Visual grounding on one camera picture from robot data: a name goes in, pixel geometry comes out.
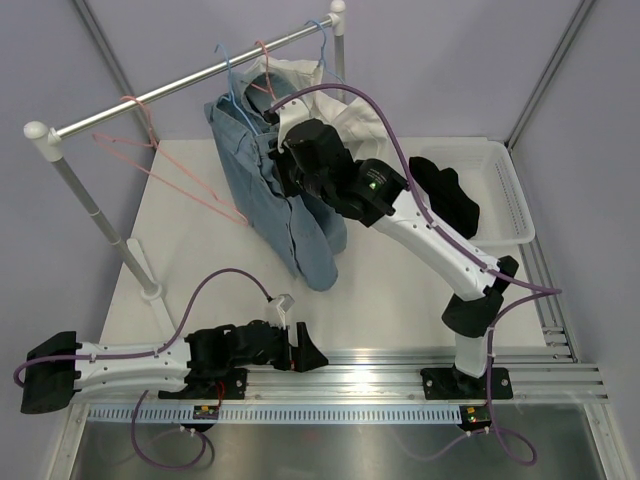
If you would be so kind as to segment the pink wire hanger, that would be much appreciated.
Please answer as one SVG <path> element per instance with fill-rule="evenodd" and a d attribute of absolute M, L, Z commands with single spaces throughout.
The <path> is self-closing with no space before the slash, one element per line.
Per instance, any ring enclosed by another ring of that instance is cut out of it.
<path fill-rule="evenodd" d="M 133 96 L 123 96 L 121 97 L 121 100 L 132 101 L 135 104 L 135 107 L 142 114 L 143 130 L 146 133 L 146 140 L 134 141 L 133 139 L 126 137 L 114 137 L 103 133 L 93 133 L 91 135 L 92 140 L 98 147 L 105 150 L 113 157 L 142 172 L 149 179 L 153 179 L 161 183 L 179 195 L 199 204 L 210 212 L 224 217 L 236 225 L 244 227 L 249 225 L 247 217 L 242 214 L 233 203 L 221 198 L 207 181 L 196 175 L 183 162 L 160 147 L 159 137 L 155 133 L 152 111 L 144 102 L 136 100 Z M 205 196 L 198 196 L 191 190 L 177 184 L 175 181 L 171 181 L 168 178 L 154 173 L 151 167 L 145 167 L 141 163 L 134 161 L 123 151 L 119 150 L 118 146 L 153 150 L 155 154 L 159 155 L 161 162 L 168 163 L 175 173 L 179 173 L 182 177 L 186 178 L 190 186 L 197 186 L 205 193 Z"/>

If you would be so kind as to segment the black skirt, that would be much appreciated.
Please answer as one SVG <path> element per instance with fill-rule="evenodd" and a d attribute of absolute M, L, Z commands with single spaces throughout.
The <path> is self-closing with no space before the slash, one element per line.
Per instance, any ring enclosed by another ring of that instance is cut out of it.
<path fill-rule="evenodd" d="M 462 237 L 469 240 L 479 228 L 480 206 L 462 189 L 452 168 L 439 169 L 424 157 L 411 157 L 409 169 L 413 179 L 429 198 L 431 209 Z"/>

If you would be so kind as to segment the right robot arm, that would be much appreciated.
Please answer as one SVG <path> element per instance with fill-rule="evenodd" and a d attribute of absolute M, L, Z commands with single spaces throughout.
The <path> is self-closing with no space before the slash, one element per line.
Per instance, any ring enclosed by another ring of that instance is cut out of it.
<path fill-rule="evenodd" d="M 455 334 L 455 360 L 450 368 L 424 368 L 420 375 L 428 399 L 480 400 L 493 376 L 490 330 L 518 262 L 487 256 L 481 266 L 470 258 L 473 247 L 437 216 L 420 213 L 408 181 L 386 162 L 356 160 L 336 129 L 317 119 L 289 130 L 283 141 L 271 142 L 269 158 L 283 194 L 306 193 L 346 219 L 397 241 L 452 288 L 442 315 Z M 497 268 L 499 275 L 490 274 Z"/>

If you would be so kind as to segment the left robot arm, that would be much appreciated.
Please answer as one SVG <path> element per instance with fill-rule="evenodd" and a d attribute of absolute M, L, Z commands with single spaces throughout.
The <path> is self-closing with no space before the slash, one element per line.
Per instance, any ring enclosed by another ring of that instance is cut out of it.
<path fill-rule="evenodd" d="M 305 373 L 327 366 L 305 323 L 289 330 L 263 320 L 201 329 L 158 346 L 100 345 L 61 332 L 32 349 L 14 380 L 22 388 L 20 411 L 56 412 L 74 400 L 142 392 L 162 400 L 241 399 L 247 369 L 270 366 Z"/>

